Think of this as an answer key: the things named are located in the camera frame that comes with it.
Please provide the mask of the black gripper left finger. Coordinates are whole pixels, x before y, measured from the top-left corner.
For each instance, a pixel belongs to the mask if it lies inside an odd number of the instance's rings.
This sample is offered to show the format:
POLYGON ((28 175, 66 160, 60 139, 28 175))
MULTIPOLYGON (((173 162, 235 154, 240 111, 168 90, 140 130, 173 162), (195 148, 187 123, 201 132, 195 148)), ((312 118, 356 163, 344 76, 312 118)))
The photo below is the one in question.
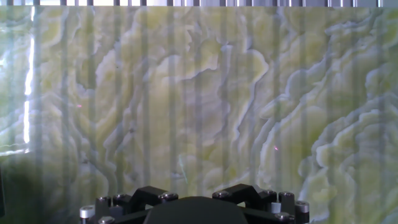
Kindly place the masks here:
POLYGON ((80 208, 80 223, 141 224, 149 214, 146 206, 154 207, 177 199, 178 194, 152 186, 138 188, 133 195, 98 197, 93 205, 80 208))

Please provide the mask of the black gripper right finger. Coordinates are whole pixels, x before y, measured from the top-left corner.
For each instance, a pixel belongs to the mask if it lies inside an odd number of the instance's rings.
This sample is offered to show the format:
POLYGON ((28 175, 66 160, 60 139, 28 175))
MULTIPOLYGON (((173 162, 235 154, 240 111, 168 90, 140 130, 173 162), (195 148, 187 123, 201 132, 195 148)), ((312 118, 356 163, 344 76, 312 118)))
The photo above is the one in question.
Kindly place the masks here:
POLYGON ((216 191, 212 198, 230 202, 238 207, 248 224, 308 224, 309 203, 296 200, 292 192, 264 190, 257 185, 237 184, 216 191))

